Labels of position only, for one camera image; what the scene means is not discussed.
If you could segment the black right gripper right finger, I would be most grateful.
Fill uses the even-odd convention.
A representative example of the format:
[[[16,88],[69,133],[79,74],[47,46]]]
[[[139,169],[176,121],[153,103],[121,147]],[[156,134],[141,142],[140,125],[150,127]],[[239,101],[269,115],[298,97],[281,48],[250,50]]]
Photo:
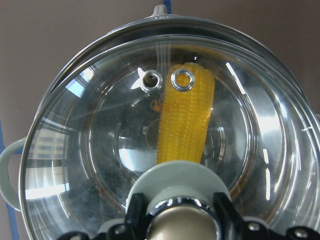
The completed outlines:
[[[245,221],[233,203],[223,192],[213,194],[213,207],[216,212],[222,240],[244,240]]]

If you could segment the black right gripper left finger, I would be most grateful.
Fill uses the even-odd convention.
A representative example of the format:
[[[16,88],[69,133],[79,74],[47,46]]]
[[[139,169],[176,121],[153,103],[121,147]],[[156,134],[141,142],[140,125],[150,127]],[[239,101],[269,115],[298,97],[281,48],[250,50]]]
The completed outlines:
[[[128,230],[130,240],[144,238],[143,220],[145,217],[145,196],[143,193],[134,193],[129,201],[124,224]]]

